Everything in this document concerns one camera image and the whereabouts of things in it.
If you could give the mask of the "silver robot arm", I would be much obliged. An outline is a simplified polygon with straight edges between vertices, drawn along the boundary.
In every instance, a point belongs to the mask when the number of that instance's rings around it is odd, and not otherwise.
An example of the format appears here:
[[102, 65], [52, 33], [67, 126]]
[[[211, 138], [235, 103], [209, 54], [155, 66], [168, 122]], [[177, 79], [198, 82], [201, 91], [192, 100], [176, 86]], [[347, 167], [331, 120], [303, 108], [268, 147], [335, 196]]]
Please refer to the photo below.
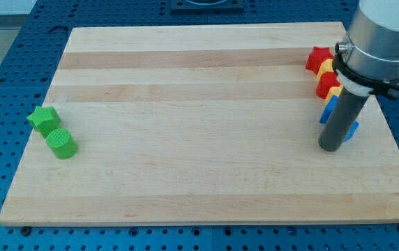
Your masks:
[[335, 45], [333, 69], [349, 93], [399, 97], [399, 0], [360, 0]]

